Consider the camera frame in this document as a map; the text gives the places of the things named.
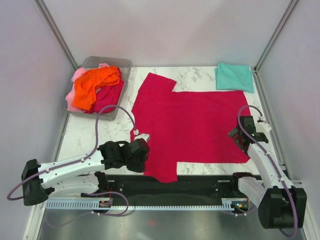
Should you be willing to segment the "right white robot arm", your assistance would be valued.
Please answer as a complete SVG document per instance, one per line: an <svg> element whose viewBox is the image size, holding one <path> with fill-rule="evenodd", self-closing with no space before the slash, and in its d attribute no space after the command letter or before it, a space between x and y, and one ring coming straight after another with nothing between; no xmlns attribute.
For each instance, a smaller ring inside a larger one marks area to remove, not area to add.
<svg viewBox="0 0 320 240"><path fill-rule="evenodd" d="M265 229L300 229L304 225L307 194L296 187L280 165L273 160L270 146L263 132L256 132L254 124L237 125L229 136L253 160L261 180L249 172L235 172L229 191L235 197L245 194L258 210L258 218Z"/></svg>

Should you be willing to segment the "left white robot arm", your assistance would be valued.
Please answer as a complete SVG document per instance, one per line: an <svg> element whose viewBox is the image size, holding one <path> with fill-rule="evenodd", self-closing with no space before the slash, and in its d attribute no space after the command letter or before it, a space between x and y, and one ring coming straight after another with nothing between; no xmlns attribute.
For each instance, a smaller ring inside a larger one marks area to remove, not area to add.
<svg viewBox="0 0 320 240"><path fill-rule="evenodd" d="M25 206L34 206L45 202L63 187L68 180L76 180L87 173L93 173L97 181L92 192L82 191L85 198L97 194L108 197L110 185L104 170L126 167L131 172L143 173L150 147L143 138L132 142L107 141L99 145L93 153L76 156L59 162L39 163L29 160L21 174L22 199Z"/></svg>

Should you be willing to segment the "crimson red t shirt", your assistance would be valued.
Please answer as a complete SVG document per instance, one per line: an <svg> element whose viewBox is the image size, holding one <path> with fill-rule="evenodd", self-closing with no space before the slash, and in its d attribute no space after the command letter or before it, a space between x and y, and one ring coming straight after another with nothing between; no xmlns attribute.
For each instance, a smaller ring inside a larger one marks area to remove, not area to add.
<svg viewBox="0 0 320 240"><path fill-rule="evenodd" d="M242 91L175 92L172 79L149 73L132 107L137 129L149 134L144 174L175 182L177 164L244 164L249 158L229 137L237 115L250 114Z"/></svg>

